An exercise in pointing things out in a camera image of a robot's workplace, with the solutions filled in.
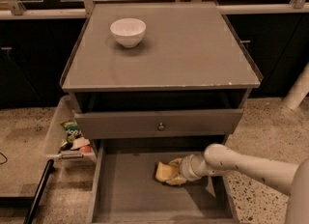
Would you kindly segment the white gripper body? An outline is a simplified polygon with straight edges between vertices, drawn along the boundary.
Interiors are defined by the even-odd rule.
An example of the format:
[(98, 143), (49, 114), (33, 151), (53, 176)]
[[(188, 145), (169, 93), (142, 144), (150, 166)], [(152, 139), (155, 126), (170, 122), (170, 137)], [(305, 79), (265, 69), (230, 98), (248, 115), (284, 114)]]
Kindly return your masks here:
[(187, 155), (180, 164), (180, 173), (188, 181), (194, 182), (206, 176), (210, 168), (201, 154)]

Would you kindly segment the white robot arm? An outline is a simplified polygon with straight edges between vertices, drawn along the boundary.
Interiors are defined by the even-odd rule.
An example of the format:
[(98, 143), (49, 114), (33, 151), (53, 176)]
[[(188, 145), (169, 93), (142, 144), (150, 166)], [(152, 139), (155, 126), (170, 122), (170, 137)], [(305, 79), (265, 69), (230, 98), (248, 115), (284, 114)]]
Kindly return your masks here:
[(221, 144), (211, 144), (204, 154), (191, 154), (162, 166), (170, 184), (193, 182), (226, 171), (240, 172), (287, 195), (285, 224), (309, 224), (309, 159), (292, 164), (239, 154)]

